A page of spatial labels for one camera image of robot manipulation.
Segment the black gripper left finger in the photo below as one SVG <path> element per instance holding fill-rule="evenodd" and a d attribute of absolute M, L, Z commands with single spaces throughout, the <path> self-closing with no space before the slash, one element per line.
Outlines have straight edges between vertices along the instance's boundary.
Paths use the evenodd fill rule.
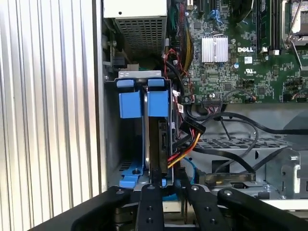
<path fill-rule="evenodd" d="M 33 227 L 34 231 L 110 231 L 115 225 L 115 211 L 125 205 L 136 205 L 135 230 L 162 231 L 164 213 L 162 174 L 151 170 L 151 183 L 140 191 L 117 186 Z"/>

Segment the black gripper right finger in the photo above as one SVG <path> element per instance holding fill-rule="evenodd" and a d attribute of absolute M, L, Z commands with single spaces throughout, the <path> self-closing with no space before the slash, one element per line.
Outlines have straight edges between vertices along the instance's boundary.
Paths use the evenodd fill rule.
<path fill-rule="evenodd" d="M 185 168 L 179 181 L 192 205 L 202 231 L 306 231 L 308 222 L 233 188 L 214 195 L 202 185 L 191 184 Z"/>

